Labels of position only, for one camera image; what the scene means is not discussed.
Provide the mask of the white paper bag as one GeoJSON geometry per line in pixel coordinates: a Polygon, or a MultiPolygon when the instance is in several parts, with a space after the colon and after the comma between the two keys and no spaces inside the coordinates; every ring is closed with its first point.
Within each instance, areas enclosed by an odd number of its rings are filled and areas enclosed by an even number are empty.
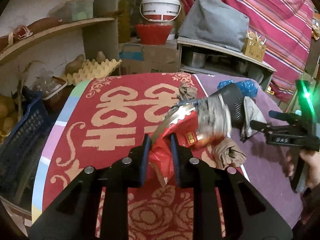
{"type": "Polygon", "coordinates": [[[241,129],[240,140],[245,142],[249,137],[258,133],[256,129],[251,128],[250,122],[258,121],[262,123],[267,123],[263,116],[263,113],[259,107],[255,104],[252,98],[249,96],[244,97],[244,111],[245,111],[245,122],[241,129]]]}

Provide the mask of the brown paper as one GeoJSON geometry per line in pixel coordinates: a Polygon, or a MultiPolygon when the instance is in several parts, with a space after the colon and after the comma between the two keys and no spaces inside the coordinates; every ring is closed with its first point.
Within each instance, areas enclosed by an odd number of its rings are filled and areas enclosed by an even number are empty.
{"type": "Polygon", "coordinates": [[[227,167],[240,167],[247,159],[240,147],[233,139],[225,137],[212,150],[213,158],[216,162],[216,167],[225,170],[227,167]]]}

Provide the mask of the blue plastic bag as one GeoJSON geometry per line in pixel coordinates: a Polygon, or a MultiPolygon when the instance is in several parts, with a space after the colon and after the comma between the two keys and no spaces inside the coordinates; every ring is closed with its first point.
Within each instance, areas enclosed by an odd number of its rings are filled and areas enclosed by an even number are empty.
{"type": "Polygon", "coordinates": [[[257,96],[258,88],[255,85],[254,81],[250,79],[241,80],[237,82],[231,79],[221,81],[217,86],[217,89],[220,90],[231,83],[234,83],[237,85],[237,87],[241,90],[243,96],[249,96],[250,98],[255,98],[257,96]]]}

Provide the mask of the silver foil wrapper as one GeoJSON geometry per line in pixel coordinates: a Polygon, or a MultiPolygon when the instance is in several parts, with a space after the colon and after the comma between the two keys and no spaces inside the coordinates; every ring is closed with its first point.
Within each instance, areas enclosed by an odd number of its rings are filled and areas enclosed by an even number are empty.
{"type": "Polygon", "coordinates": [[[231,83],[207,98],[181,101],[168,111],[175,113],[197,111],[200,132],[227,135],[232,127],[240,128],[245,122],[244,97],[236,84],[231,83]]]}

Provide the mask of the red plastic wrapper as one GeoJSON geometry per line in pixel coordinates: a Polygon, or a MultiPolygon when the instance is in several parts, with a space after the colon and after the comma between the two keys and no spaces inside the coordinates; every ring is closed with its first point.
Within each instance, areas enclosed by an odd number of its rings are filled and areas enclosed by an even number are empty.
{"type": "Polygon", "coordinates": [[[164,187],[175,174],[178,146],[191,147],[198,142],[197,111],[167,116],[151,135],[149,165],[164,187]]]}

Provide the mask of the dark blue crate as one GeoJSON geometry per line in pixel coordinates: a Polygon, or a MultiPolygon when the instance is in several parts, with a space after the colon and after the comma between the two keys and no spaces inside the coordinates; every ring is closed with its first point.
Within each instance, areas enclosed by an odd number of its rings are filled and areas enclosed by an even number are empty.
{"type": "Polygon", "coordinates": [[[23,116],[1,146],[1,193],[13,194],[18,172],[31,147],[52,121],[42,102],[42,93],[22,88],[23,116]]]}

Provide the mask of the yellow utensil basket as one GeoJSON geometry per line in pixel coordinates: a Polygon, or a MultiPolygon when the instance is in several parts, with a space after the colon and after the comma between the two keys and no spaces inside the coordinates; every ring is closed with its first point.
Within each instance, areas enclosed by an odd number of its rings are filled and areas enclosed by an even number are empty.
{"type": "Polygon", "coordinates": [[[263,62],[266,51],[266,39],[251,30],[247,31],[242,53],[259,62],[263,62]]]}

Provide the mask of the red floral mat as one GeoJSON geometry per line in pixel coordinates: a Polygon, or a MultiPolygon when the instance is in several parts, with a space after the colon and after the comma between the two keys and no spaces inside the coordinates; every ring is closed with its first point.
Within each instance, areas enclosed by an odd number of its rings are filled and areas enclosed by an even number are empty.
{"type": "MultiPolygon", "coordinates": [[[[104,168],[128,155],[155,131],[186,84],[201,98],[214,93],[222,74],[147,73],[104,77],[78,84],[46,142],[33,189],[36,220],[87,166],[104,168]]],[[[141,189],[129,189],[130,239],[192,239],[193,192],[174,180],[167,147],[149,156],[141,189]]]]}

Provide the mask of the crumpled brown paper ball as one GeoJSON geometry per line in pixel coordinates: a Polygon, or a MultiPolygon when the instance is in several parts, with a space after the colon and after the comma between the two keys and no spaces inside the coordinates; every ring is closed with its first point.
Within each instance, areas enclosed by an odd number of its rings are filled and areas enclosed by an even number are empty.
{"type": "Polygon", "coordinates": [[[197,99],[197,88],[182,83],[178,88],[177,98],[179,102],[197,99]]]}

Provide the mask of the striped pink curtain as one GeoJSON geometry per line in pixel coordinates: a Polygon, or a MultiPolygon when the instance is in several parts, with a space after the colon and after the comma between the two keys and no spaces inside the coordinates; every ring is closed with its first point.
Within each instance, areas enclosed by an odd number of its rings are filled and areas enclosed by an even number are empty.
{"type": "MultiPolygon", "coordinates": [[[[189,12],[195,0],[181,0],[189,12]]],[[[271,88],[288,103],[308,59],[314,5],[311,0],[221,0],[249,17],[249,29],[266,40],[264,61],[276,69],[271,88]]]]}

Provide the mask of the steel pot in shelf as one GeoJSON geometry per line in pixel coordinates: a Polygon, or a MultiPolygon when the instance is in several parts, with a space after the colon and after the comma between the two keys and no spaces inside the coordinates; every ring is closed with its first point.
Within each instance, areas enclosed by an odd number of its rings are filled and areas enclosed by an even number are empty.
{"type": "Polygon", "coordinates": [[[203,68],[206,62],[206,55],[196,52],[188,52],[184,59],[184,65],[191,68],[203,68]]]}

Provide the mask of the grey low shelf unit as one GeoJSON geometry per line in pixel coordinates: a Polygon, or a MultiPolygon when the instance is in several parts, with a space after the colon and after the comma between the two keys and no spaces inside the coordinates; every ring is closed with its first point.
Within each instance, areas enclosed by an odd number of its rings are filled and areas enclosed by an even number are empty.
{"type": "Polygon", "coordinates": [[[259,86],[266,91],[274,73],[277,71],[264,61],[259,62],[243,53],[199,40],[179,37],[177,39],[177,47],[180,53],[180,72],[246,77],[257,81],[259,86]],[[185,66],[184,59],[188,52],[205,54],[206,62],[204,67],[196,69],[185,66]]]}

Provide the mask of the yellow egg tray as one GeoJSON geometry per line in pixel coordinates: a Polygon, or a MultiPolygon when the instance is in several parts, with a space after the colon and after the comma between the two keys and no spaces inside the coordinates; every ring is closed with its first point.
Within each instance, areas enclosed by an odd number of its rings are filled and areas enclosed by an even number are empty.
{"type": "Polygon", "coordinates": [[[98,63],[95,60],[86,60],[82,63],[81,69],[73,74],[63,74],[61,79],[65,80],[68,86],[77,86],[82,81],[91,81],[93,79],[110,76],[121,63],[121,60],[117,61],[116,59],[112,59],[111,61],[106,59],[102,63],[98,63]]]}

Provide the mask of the potato on egg tray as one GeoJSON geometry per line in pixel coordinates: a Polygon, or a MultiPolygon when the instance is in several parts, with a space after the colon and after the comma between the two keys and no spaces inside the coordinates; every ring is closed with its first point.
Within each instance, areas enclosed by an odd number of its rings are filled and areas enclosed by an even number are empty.
{"type": "Polygon", "coordinates": [[[82,68],[84,60],[85,56],[83,54],[77,56],[76,59],[65,66],[65,74],[73,74],[78,72],[82,68]]]}

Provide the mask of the cardboard box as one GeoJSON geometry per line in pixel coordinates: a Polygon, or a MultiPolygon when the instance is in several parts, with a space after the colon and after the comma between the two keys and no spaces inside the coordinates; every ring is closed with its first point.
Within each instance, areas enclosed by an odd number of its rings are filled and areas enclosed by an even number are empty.
{"type": "Polygon", "coordinates": [[[179,71],[180,53],[176,41],[164,45],[146,45],[140,41],[119,45],[122,75],[175,73],[179,71]]]}

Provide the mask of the red plastic bowl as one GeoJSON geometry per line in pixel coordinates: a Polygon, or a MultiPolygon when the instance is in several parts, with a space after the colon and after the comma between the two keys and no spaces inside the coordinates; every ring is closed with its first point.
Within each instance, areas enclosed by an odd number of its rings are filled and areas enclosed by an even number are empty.
{"type": "Polygon", "coordinates": [[[172,30],[171,25],[137,24],[136,31],[140,42],[146,45],[164,45],[172,30]]]}

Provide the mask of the white plastic bucket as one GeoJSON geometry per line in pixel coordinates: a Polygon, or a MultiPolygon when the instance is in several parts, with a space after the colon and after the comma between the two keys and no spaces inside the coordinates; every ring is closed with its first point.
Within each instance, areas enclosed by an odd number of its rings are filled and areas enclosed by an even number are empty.
{"type": "Polygon", "coordinates": [[[171,22],[181,12],[180,0],[142,0],[140,14],[149,22],[171,22]]]}

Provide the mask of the clear plastic container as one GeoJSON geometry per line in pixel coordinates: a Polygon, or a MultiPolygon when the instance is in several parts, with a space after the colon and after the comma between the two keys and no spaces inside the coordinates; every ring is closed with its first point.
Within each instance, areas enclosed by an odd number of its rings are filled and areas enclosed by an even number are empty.
{"type": "Polygon", "coordinates": [[[53,7],[48,15],[63,23],[71,23],[93,18],[94,0],[67,0],[53,7]]]}

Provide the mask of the large oil jug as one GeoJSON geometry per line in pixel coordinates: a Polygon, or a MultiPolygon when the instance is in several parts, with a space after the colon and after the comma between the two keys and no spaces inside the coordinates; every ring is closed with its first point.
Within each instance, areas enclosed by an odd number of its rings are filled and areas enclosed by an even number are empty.
{"type": "Polygon", "coordinates": [[[126,43],[135,32],[135,23],[139,21],[138,4],[141,0],[118,0],[118,40],[126,43]]]}

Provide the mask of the wooden wall shelf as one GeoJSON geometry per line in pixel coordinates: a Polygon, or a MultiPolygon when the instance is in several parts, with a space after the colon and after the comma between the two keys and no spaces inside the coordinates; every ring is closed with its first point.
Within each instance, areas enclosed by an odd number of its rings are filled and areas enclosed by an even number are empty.
{"type": "MultiPolygon", "coordinates": [[[[1,35],[47,17],[65,1],[9,0],[1,13],[1,35]]],[[[1,51],[1,86],[10,90],[16,85],[28,63],[32,80],[42,69],[60,75],[80,54],[93,59],[102,51],[109,60],[119,59],[117,10],[118,0],[93,0],[93,18],[50,27],[1,51]]]]}

